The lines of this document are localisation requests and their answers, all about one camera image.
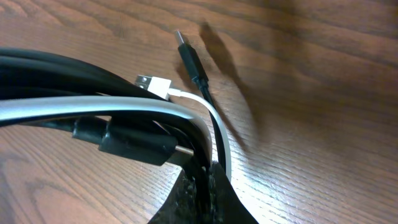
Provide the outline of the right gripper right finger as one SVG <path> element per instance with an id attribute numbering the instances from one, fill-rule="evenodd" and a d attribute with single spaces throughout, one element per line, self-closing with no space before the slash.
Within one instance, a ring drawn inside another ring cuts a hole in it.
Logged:
<path id="1" fill-rule="evenodd" d="M 213 223 L 256 224 L 256 219 L 242 204 L 218 162 L 212 163 L 208 173 L 210 211 Z"/>

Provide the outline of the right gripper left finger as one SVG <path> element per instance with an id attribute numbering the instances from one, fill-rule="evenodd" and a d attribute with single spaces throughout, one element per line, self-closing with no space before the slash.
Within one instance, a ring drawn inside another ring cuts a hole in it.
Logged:
<path id="1" fill-rule="evenodd" d="M 148 224 L 202 223 L 205 205 L 205 171 L 196 162 L 182 167 L 169 196 Z"/>

